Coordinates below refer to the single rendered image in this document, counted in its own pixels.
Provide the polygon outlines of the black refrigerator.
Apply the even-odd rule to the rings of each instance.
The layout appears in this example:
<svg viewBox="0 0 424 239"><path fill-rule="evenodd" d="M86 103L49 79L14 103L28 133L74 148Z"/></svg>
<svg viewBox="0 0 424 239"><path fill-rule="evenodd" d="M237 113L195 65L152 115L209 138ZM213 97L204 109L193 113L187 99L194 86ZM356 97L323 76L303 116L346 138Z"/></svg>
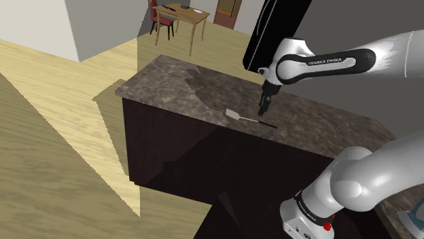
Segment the black refrigerator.
<svg viewBox="0 0 424 239"><path fill-rule="evenodd" d="M271 64L286 37L295 35L313 0L265 0L243 57L246 70L256 73Z"/></svg>

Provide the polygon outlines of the brown wooden door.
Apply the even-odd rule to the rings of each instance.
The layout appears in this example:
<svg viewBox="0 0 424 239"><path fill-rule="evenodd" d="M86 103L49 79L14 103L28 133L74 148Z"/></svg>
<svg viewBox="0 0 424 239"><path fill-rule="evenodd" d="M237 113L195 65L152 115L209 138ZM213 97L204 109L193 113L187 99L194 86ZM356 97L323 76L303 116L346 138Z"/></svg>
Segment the brown wooden door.
<svg viewBox="0 0 424 239"><path fill-rule="evenodd" d="M241 3L242 0L218 0L213 23L233 29Z"/></svg>

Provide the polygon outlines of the wooden dining table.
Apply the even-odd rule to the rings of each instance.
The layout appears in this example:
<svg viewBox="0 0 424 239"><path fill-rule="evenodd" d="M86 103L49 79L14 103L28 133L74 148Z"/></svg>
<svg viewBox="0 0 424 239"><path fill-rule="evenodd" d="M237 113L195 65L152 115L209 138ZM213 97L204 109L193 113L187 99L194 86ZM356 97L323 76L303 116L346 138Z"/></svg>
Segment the wooden dining table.
<svg viewBox="0 0 424 239"><path fill-rule="evenodd" d="M171 18L175 18L176 19L176 23L174 26L175 32L178 31L179 23L181 21L187 22L192 25L192 30L190 35L190 48L189 48L189 55L191 56L196 26L199 23L202 23L201 40L203 40L207 17L210 15L210 13L205 12L204 10L198 10L194 7L183 9L181 8L181 3L168 4L166 7L164 7L163 5L158 5L154 7L154 9L156 10L156 13L157 13L157 26L158 26L158 32L156 33L155 45L158 44L160 24L161 24L162 17L168 16Z"/></svg>

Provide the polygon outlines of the dark brown kitchen island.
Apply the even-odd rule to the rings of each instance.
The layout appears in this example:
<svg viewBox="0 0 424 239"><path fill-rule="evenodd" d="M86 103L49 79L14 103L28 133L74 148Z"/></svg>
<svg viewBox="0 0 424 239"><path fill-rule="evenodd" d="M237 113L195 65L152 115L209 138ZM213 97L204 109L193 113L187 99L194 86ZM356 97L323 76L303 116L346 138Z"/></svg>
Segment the dark brown kitchen island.
<svg viewBox="0 0 424 239"><path fill-rule="evenodd" d="M374 119L286 92L259 116L259 85L165 55L116 94L130 180L207 204L233 185L267 176L301 187L344 148L374 151L393 140ZM226 109L277 128L232 119Z"/></svg>

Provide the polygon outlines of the dark robot stand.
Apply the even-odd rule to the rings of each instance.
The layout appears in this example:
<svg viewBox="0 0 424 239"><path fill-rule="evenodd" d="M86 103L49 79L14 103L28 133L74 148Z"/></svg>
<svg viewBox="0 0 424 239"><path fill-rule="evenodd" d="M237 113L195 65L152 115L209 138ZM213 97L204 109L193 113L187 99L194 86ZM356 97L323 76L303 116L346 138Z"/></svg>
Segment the dark robot stand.
<svg viewBox="0 0 424 239"><path fill-rule="evenodd" d="M193 239L292 239L283 230L279 213L281 196L269 201L260 198L231 198L218 195ZM356 213L343 209L332 222L334 239L401 239L381 220L381 209Z"/></svg>

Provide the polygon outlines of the white and teal appliance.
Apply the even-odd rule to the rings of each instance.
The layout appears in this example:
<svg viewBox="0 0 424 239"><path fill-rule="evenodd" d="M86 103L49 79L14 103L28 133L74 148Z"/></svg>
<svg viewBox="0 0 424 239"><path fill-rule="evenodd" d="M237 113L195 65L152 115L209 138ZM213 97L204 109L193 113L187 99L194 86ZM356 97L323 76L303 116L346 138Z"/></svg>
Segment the white and teal appliance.
<svg viewBox="0 0 424 239"><path fill-rule="evenodd" d="M424 198L411 211L400 210L397 215L416 239L424 239Z"/></svg>

